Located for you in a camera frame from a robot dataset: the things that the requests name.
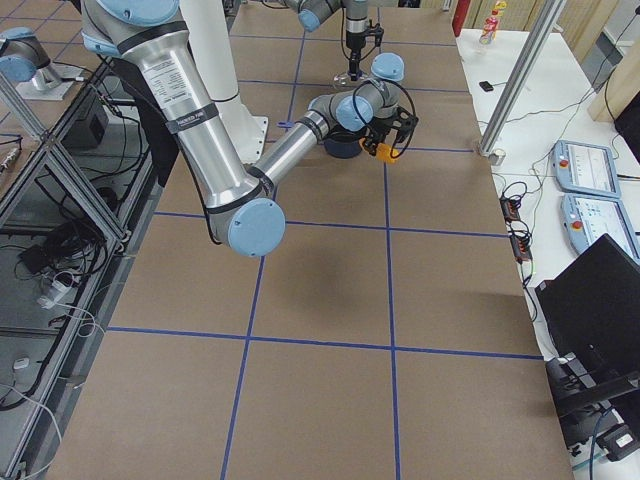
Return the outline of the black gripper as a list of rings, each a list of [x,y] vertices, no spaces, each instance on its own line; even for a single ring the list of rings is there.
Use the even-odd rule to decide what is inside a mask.
[[[362,78],[360,69],[360,62],[362,58],[361,52],[361,46],[349,47],[348,72],[351,81],[355,81],[356,79],[359,81]]]
[[[418,117],[404,107],[396,107],[393,113],[386,117],[374,117],[369,123],[369,136],[359,140],[361,149],[370,156],[377,155],[378,143],[384,143],[391,131],[395,137],[390,148],[389,158],[399,159],[411,143]]]

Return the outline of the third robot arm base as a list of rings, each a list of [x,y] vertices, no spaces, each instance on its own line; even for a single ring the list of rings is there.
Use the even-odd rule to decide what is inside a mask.
[[[26,100],[62,101],[71,88],[28,27],[1,32],[1,73]]]

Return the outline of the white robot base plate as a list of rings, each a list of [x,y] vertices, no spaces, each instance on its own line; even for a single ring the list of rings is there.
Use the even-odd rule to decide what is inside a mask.
[[[266,116],[252,116],[244,120],[237,131],[234,146],[240,160],[245,164],[257,162],[264,151],[269,119]]]

